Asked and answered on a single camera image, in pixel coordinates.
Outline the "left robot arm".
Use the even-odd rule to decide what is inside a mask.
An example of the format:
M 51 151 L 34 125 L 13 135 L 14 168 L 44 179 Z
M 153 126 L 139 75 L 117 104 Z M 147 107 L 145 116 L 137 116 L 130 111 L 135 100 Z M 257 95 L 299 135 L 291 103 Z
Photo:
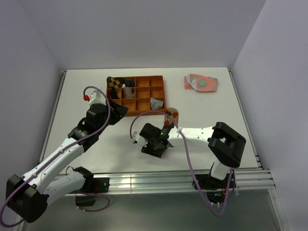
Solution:
M 8 179 L 6 200 L 0 211 L 8 207 L 23 220 L 32 223 L 49 205 L 67 193 L 92 190 L 93 174 L 83 167 L 58 180 L 55 177 L 96 143 L 107 126 L 115 125 L 127 112 L 127 107 L 111 99 L 92 104 L 86 116 L 47 159 L 23 176 L 12 175 Z

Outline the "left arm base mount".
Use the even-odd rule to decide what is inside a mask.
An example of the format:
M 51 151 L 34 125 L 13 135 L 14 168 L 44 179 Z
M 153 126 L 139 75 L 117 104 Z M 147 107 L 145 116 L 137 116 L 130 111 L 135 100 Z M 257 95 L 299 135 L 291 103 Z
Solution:
M 93 179 L 93 192 L 95 194 L 98 193 L 107 193 L 109 190 L 109 184 L 110 183 L 110 178 L 108 177 L 103 177 L 103 178 L 94 178 Z

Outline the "grey ankle sock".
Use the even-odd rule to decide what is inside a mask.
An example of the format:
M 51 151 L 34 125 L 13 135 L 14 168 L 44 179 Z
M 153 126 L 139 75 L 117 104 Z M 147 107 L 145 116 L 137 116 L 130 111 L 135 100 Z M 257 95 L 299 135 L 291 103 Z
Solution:
M 152 110 L 158 110 L 163 108 L 164 102 L 162 100 L 155 99 L 153 97 L 150 98 L 150 107 Z

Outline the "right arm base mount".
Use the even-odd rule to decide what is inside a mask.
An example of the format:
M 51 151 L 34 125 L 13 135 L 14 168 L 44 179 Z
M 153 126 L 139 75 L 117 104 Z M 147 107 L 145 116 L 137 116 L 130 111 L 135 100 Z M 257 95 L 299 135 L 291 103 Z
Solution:
M 211 177 L 209 174 L 195 174 L 195 178 L 201 190 L 214 191 L 227 188 L 229 175 L 230 174 L 228 173 L 224 180 L 218 180 Z

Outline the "argyle beige orange sock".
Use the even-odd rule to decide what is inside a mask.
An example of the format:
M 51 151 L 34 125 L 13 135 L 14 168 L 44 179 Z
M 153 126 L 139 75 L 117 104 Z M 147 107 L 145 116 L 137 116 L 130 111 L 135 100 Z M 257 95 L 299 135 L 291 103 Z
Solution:
M 177 126 L 179 121 L 179 112 L 176 108 L 169 107 L 164 117 L 164 126 Z

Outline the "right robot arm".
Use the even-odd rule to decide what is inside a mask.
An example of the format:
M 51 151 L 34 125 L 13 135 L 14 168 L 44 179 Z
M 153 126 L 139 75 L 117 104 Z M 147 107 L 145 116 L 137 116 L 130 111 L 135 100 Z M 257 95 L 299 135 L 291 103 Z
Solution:
M 165 125 L 162 129 L 146 123 L 139 132 L 134 132 L 134 143 L 142 146 L 141 152 L 161 158 L 167 148 L 176 146 L 209 149 L 216 160 L 208 174 L 212 187 L 220 187 L 231 169 L 238 168 L 244 153 L 246 139 L 224 122 L 207 128 L 177 128 Z

